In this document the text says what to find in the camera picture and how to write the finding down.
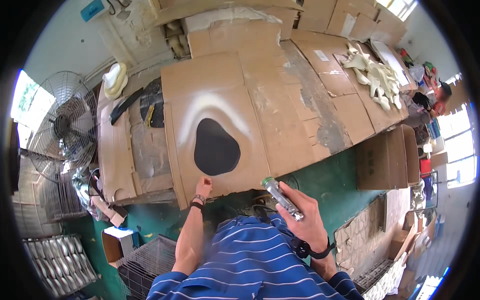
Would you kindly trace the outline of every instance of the spray can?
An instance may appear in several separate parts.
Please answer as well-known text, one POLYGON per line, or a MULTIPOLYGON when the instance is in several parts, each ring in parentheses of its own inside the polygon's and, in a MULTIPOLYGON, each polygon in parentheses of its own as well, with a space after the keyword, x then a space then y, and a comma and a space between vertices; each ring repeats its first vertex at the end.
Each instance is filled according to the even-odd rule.
POLYGON ((277 200, 280 205, 285 208, 289 214, 291 214, 298 222, 302 220, 303 213, 283 194, 278 181, 273 177, 267 177, 262 181, 263 187, 277 200))

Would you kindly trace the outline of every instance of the fan guard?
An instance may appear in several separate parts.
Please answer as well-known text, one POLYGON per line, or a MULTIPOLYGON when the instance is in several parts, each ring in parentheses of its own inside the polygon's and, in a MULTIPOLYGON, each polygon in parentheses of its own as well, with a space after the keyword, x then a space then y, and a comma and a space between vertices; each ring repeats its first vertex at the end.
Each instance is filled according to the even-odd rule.
POLYGON ((45 115, 27 144, 40 174, 60 182, 61 174, 90 163, 96 151, 96 97, 82 76, 62 71, 48 77, 29 113, 45 115))

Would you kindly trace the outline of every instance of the wristwatch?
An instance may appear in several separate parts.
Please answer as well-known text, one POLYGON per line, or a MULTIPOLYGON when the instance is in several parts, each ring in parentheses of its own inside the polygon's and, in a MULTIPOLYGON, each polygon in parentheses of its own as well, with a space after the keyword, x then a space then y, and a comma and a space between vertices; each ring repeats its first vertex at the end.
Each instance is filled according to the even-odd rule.
POLYGON ((295 237, 292 240, 293 246, 296 248, 295 252, 299 256, 299 258, 307 258, 309 255, 314 259, 323 259, 327 257, 330 251, 336 247, 335 243, 330 244, 330 239, 327 237, 327 249, 322 253, 313 252, 310 248, 310 245, 305 242, 304 240, 300 240, 299 238, 295 237))
POLYGON ((192 200, 190 201, 190 208, 192 208, 192 206, 198 207, 198 208, 200 208, 200 211, 203 214, 204 213, 204 205, 205 205, 206 200, 207 199, 205 197, 201 196, 201 195, 195 195, 195 197, 193 197, 192 200), (198 202, 194 202, 195 199, 201 200, 202 204, 200 204, 198 202))

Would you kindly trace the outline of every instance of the blue striped shirt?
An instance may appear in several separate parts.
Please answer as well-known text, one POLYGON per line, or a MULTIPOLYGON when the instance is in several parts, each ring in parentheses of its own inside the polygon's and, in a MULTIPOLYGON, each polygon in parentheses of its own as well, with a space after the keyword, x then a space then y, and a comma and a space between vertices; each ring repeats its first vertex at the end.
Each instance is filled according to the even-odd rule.
POLYGON ((280 215, 270 224, 239 216, 218 226, 205 263, 190 276, 170 272, 152 283, 157 299, 363 299, 345 272, 325 282, 292 251, 294 236, 280 215))

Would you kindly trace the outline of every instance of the watch strap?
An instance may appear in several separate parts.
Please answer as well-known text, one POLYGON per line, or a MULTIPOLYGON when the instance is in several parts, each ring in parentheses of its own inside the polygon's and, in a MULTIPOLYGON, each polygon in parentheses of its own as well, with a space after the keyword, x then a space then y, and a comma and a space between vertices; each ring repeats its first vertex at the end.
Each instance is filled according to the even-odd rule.
POLYGON ((330 244, 330 239, 327 237, 327 249, 322 253, 313 252, 310 248, 310 245, 304 240, 298 238, 294 239, 294 244, 296 245, 296 253, 299 258, 307 258, 309 255, 314 259, 323 259, 327 257, 330 251, 336 247, 335 243, 330 244))
POLYGON ((204 213, 204 205, 203 204, 192 201, 192 202, 190 202, 190 208, 192 208, 193 206, 198 207, 200 209, 200 211, 202 212, 202 214, 204 213))

